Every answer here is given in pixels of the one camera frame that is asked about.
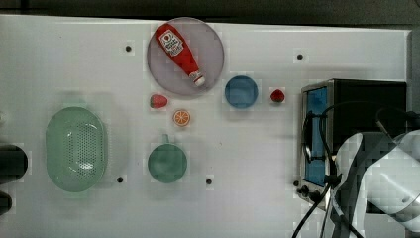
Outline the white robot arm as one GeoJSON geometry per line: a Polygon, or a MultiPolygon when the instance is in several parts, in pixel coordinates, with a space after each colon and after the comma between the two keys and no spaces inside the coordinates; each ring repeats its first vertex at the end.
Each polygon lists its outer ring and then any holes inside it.
{"type": "Polygon", "coordinates": [[[390,139],[380,132],[357,133],[336,156],[341,182],[330,197],[326,238],[365,235],[372,204],[407,230],[419,231],[419,132],[390,139]]]}

